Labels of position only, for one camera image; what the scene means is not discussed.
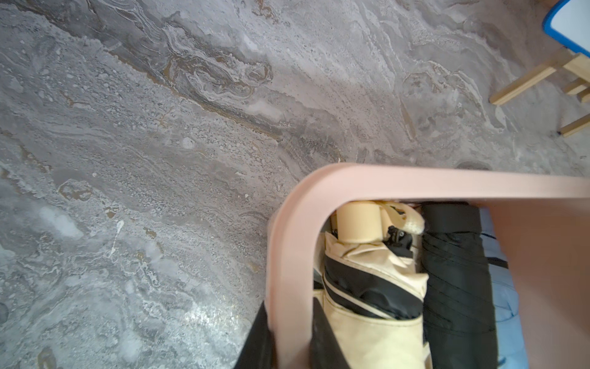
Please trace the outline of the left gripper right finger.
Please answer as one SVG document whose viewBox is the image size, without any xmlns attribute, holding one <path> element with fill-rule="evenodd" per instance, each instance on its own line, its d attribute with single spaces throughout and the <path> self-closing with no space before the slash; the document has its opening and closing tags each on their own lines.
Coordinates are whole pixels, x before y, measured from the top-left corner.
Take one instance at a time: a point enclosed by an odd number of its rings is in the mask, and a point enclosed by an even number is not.
<svg viewBox="0 0 590 369">
<path fill-rule="evenodd" d="M 321 304 L 313 304 L 310 367 L 313 369 L 349 369 Z"/>
</svg>

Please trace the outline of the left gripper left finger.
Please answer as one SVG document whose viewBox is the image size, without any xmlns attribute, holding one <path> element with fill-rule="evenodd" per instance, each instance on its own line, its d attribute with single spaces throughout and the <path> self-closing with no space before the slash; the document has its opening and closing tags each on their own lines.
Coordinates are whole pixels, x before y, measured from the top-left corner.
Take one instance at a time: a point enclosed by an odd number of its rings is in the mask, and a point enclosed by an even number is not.
<svg viewBox="0 0 590 369">
<path fill-rule="evenodd" d="M 272 369 L 273 360 L 273 335 L 267 326 L 267 312 L 262 303 L 234 369 Z"/>
</svg>

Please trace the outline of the beige umbrella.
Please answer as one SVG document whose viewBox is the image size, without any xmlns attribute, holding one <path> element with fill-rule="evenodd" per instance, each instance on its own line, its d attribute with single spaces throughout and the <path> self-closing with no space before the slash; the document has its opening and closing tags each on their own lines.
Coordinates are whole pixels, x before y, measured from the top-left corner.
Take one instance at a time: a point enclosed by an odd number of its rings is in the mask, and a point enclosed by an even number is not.
<svg viewBox="0 0 590 369">
<path fill-rule="evenodd" d="M 351 368 L 431 368 L 423 311 L 428 275 L 415 243 L 425 221 L 398 202 L 339 207 L 317 240 L 315 287 Z"/>
</svg>

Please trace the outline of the black umbrella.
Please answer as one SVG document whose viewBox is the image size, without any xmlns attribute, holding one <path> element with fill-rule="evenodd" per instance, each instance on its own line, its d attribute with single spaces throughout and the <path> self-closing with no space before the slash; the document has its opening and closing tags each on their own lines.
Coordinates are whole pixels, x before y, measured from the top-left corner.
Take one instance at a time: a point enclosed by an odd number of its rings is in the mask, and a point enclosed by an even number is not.
<svg viewBox="0 0 590 369">
<path fill-rule="evenodd" d="M 424 327 L 435 368 L 495 368 L 495 310 L 479 209 L 426 203 L 422 267 L 429 276 Z"/>
</svg>

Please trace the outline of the blue umbrella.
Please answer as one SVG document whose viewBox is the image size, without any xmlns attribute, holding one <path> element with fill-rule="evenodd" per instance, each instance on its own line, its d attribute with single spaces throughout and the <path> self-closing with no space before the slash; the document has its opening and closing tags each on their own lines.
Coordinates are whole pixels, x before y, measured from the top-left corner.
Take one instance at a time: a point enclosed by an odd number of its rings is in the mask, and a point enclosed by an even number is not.
<svg viewBox="0 0 590 369">
<path fill-rule="evenodd" d="M 519 294 L 513 283 L 508 260 L 502 252 L 488 208 L 479 209 L 482 246 L 489 263 L 496 317 L 499 368 L 528 368 L 522 324 L 519 316 Z"/>
</svg>

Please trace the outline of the pink plastic storage box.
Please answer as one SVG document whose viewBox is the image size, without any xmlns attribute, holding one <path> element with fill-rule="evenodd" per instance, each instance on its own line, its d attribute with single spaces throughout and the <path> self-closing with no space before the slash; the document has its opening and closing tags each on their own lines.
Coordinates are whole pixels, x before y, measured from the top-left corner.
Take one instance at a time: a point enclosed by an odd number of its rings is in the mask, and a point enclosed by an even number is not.
<svg viewBox="0 0 590 369">
<path fill-rule="evenodd" d="M 378 199 L 487 207 L 519 293 L 530 366 L 589 366 L 588 179 L 340 163 L 304 178 L 269 222 L 265 304 L 277 367 L 310 365 L 324 222 L 342 204 Z"/>
</svg>

